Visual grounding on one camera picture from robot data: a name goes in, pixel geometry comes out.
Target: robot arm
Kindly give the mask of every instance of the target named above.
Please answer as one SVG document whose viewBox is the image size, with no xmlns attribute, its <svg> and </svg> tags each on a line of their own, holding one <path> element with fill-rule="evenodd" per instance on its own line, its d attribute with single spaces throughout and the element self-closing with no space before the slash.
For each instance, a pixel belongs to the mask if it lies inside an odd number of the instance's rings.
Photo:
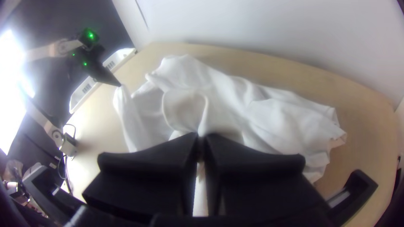
<svg viewBox="0 0 404 227">
<path fill-rule="evenodd" d="M 35 61 L 42 58 L 66 57 L 73 66 L 80 67 L 97 82 L 114 86 L 121 84 L 115 76 L 99 62 L 104 48 L 98 44 L 98 35 L 90 29 L 84 29 L 76 39 L 62 39 L 47 46 L 35 48 L 26 52 L 26 61 Z M 67 133 L 63 133 L 58 119 L 49 116 L 34 100 L 25 95 L 27 113 L 42 127 L 48 136 L 55 142 L 59 150 L 67 156 L 74 156 L 76 140 Z"/>
</svg>

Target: crumpled fabric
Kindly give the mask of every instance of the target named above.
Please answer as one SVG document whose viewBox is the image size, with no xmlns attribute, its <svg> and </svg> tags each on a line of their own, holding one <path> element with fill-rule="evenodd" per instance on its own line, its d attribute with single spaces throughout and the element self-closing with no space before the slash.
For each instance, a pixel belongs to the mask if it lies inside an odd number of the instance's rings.
<svg viewBox="0 0 404 227">
<path fill-rule="evenodd" d="M 189 55 L 164 58 L 146 80 L 132 95 L 125 85 L 114 94 L 130 152 L 189 132 L 217 133 L 261 152 L 303 155 L 303 174 L 313 183 L 330 150 L 345 143 L 333 107 L 226 75 Z"/>
</svg>

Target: sticker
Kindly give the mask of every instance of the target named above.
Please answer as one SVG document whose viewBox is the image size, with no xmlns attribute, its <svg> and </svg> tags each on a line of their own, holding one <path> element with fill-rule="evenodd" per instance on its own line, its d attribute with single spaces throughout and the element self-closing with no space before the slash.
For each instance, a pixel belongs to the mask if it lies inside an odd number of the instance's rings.
<svg viewBox="0 0 404 227">
<path fill-rule="evenodd" d="M 56 169 L 56 165 L 53 164 L 53 163 L 49 163 L 49 166 L 52 167 L 52 168 L 54 168 L 54 169 Z"/>
</svg>

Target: beige tabletop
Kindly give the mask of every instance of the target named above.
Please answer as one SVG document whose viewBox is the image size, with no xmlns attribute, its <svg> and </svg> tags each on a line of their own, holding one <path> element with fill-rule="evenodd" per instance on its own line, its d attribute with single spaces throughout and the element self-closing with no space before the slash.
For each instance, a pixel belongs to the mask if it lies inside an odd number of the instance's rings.
<svg viewBox="0 0 404 227">
<path fill-rule="evenodd" d="M 205 45 L 155 43 L 129 59 L 115 76 L 133 92 L 167 55 L 190 54 L 226 74 L 248 78 L 265 86 L 293 91 L 312 101 L 333 106 L 347 143 L 331 151 L 331 163 L 315 183 L 324 198 L 340 190 L 349 174 L 361 169 L 379 187 L 347 226 L 374 226 L 393 192 L 397 163 L 397 124 L 393 108 L 383 95 L 336 74 L 281 58 Z M 101 85 L 74 113 L 78 154 L 67 168 L 75 197 L 99 173 L 97 155 L 127 152 L 121 123 L 114 111 L 115 87 Z"/>
</svg>

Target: black plastic part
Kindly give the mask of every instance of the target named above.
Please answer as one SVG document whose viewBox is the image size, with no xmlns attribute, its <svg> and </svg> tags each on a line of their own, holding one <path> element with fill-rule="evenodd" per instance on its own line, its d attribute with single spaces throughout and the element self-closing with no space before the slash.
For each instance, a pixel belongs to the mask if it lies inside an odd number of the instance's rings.
<svg viewBox="0 0 404 227">
<path fill-rule="evenodd" d="M 344 188 L 350 195 L 328 212 L 328 217 L 337 226 L 348 221 L 372 196 L 378 185 L 364 172 L 357 169 L 351 173 Z"/>
<path fill-rule="evenodd" d="M 85 28 L 80 34 L 78 40 L 85 45 L 86 48 L 91 49 L 98 43 L 100 37 L 95 31 L 90 28 Z"/>
<path fill-rule="evenodd" d="M 147 227 L 147 225 L 131 222 L 110 214 L 106 214 L 88 206 L 82 206 L 64 227 Z"/>
<path fill-rule="evenodd" d="M 53 182 L 49 182 L 50 174 L 52 174 L 50 169 L 41 166 L 26 177 L 23 184 L 49 217 L 64 224 L 84 203 L 61 190 Z"/>
<path fill-rule="evenodd" d="M 99 155 L 101 172 L 83 198 L 101 211 L 142 223 L 156 213 L 192 215 L 197 139 L 190 133 L 135 153 Z"/>
<path fill-rule="evenodd" d="M 54 191 L 43 180 L 44 166 L 24 184 L 68 227 L 341 226 L 377 187 L 356 170 L 345 185 L 350 196 L 330 209 L 303 177 L 302 156 L 261 153 L 218 135 L 202 141 L 190 133 L 136 153 L 101 154 L 101 172 L 83 193 L 88 206 Z M 198 156 L 205 160 L 210 210 L 199 218 L 191 217 Z"/>
<path fill-rule="evenodd" d="M 72 65 L 80 67 L 81 70 L 97 82 L 120 87 L 121 83 L 112 72 L 102 66 L 102 63 L 99 61 L 99 57 L 103 51 L 104 48 L 100 44 L 95 45 L 90 51 L 85 48 L 77 48 L 70 56 L 73 62 Z"/>
</svg>

